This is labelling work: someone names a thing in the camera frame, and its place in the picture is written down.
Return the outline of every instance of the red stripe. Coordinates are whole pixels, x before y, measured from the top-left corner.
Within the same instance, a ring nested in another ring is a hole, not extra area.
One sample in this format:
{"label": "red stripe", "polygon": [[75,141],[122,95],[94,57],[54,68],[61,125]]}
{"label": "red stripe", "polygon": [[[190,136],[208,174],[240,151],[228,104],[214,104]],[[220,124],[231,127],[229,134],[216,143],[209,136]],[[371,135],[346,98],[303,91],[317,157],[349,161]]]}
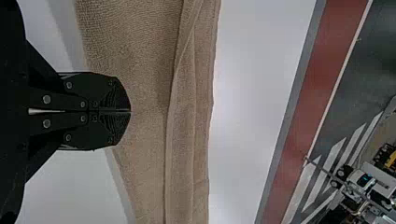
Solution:
{"label": "red stripe", "polygon": [[304,156],[329,102],[367,0],[328,0],[307,67],[263,223],[281,223],[300,178]]}

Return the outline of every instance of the beige fabric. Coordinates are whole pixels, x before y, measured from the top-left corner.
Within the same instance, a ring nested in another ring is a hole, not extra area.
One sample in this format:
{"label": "beige fabric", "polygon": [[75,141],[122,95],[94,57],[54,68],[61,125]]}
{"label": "beige fabric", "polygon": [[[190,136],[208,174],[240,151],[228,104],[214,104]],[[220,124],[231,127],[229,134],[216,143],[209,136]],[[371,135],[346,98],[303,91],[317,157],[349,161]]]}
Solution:
{"label": "beige fabric", "polygon": [[76,0],[88,65],[133,119],[114,149],[137,224],[205,224],[220,0]]}

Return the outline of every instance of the white surface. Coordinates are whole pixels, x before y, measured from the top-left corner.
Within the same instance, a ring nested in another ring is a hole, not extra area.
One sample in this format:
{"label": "white surface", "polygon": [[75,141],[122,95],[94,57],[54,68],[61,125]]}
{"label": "white surface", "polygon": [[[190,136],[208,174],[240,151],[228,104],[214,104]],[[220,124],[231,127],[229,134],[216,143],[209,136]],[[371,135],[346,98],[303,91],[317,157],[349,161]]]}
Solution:
{"label": "white surface", "polygon": [[222,1],[210,224],[254,223],[315,2]]}
{"label": "white surface", "polygon": [[[18,2],[27,38],[44,58],[58,72],[86,70],[73,1]],[[26,185],[17,223],[128,223],[106,153],[56,152]]]}

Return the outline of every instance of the burlap cloth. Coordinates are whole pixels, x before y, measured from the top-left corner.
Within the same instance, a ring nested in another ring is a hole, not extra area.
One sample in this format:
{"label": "burlap cloth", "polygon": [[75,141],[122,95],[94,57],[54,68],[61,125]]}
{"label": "burlap cloth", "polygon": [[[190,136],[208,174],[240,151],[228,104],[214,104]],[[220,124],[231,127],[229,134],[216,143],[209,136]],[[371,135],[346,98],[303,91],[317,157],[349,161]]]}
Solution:
{"label": "burlap cloth", "polygon": [[137,224],[208,222],[207,141],[220,0],[76,0],[87,63],[133,118],[113,150]]}

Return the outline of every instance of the white stripe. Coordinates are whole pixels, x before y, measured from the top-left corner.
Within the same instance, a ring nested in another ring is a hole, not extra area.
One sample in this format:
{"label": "white stripe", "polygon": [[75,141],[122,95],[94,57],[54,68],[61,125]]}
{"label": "white stripe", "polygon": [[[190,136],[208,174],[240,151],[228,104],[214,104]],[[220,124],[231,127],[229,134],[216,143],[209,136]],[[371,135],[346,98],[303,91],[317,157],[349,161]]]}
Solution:
{"label": "white stripe", "polygon": [[[347,159],[349,158],[350,153],[352,152],[352,149],[354,148],[356,142],[358,141],[359,137],[361,136],[361,132],[363,132],[364,127],[366,124],[361,125],[353,134],[352,137],[350,138],[349,143],[346,146],[346,150],[344,151],[343,156],[341,157],[340,161],[338,162],[337,166],[334,169],[333,174],[337,172],[338,169],[343,166]],[[327,184],[326,189],[323,192],[326,192],[329,188],[331,187],[330,182]]]}
{"label": "white stripe", "polygon": [[337,81],[335,82],[334,88],[332,89],[332,95],[330,96],[330,100],[327,103],[326,109],[325,109],[325,111],[323,113],[323,117],[322,117],[322,119],[320,121],[320,124],[318,126],[317,132],[315,134],[314,141],[312,141],[311,148],[309,149],[309,152],[307,154],[308,158],[311,155],[312,150],[314,149],[315,143],[318,140],[319,132],[320,132],[322,126],[323,126],[324,120],[326,119],[327,113],[329,112],[330,105],[332,104],[332,100],[334,98],[334,95],[337,92],[338,86],[340,85],[341,78],[343,77],[344,72],[345,72],[345,70],[347,68],[347,63],[349,61],[350,55],[352,54],[352,51],[355,48],[355,44],[356,44],[356,42],[357,42],[357,40],[359,38],[359,35],[361,34],[361,28],[363,27],[363,24],[366,21],[366,18],[367,18],[367,15],[368,15],[369,11],[370,11],[370,7],[371,7],[372,3],[373,3],[373,0],[369,0],[368,3],[367,3],[366,9],[363,12],[363,15],[361,17],[361,23],[359,23],[358,29],[356,30],[356,34],[353,37],[352,44],[350,45],[349,51],[348,51],[348,53],[346,55],[346,59],[344,60],[343,68],[341,69],[341,72],[338,75],[338,78],[337,78]]}
{"label": "white stripe", "polygon": [[374,117],[374,119],[371,122],[370,126],[367,128],[366,133],[361,138],[361,141],[359,142],[359,145],[356,148],[355,153],[353,154],[352,158],[350,159],[348,165],[352,165],[355,162],[355,160],[358,158],[359,154],[361,154],[361,150],[363,149],[364,144],[367,142],[367,139],[369,138],[370,134],[372,133],[375,125],[378,123],[379,118],[381,118],[382,113],[383,112],[379,113],[378,115],[376,115]]}
{"label": "white stripe", "polygon": [[330,203],[332,201],[332,199],[334,198],[336,192],[337,191],[333,192],[332,195],[324,203],[322,203],[313,213],[311,213],[309,215],[309,217],[307,217],[304,220],[304,222],[302,222],[301,224],[308,223],[314,216],[316,216],[318,214],[318,212],[320,212],[324,208],[324,206],[326,206],[328,203]]}
{"label": "white stripe", "polygon": [[[337,158],[338,152],[340,152],[341,148],[343,147],[344,143],[346,141],[346,138],[338,142],[332,147],[332,150],[330,151],[329,156],[327,157],[327,160],[325,161],[323,165],[323,169],[329,171],[332,168],[332,165],[334,164],[335,159]],[[305,206],[303,208],[303,211],[310,206],[312,203],[315,202],[317,199],[320,189],[323,186],[324,181],[326,180],[327,174],[324,172],[320,172],[320,175],[317,179],[317,182],[315,183],[315,186],[312,188],[311,193],[309,194],[308,200],[305,203]]]}
{"label": "white stripe", "polygon": [[[314,162],[318,163],[320,161],[321,156],[317,157]],[[312,163],[309,163],[303,169],[303,172],[300,176],[300,180],[297,184],[297,187],[293,193],[293,197],[290,200],[288,210],[286,211],[285,216],[283,216],[282,224],[291,223],[294,215],[296,214],[298,205],[301,202],[301,199],[304,196],[306,188],[308,187],[309,181],[311,180],[312,175],[314,174],[316,166]]]}

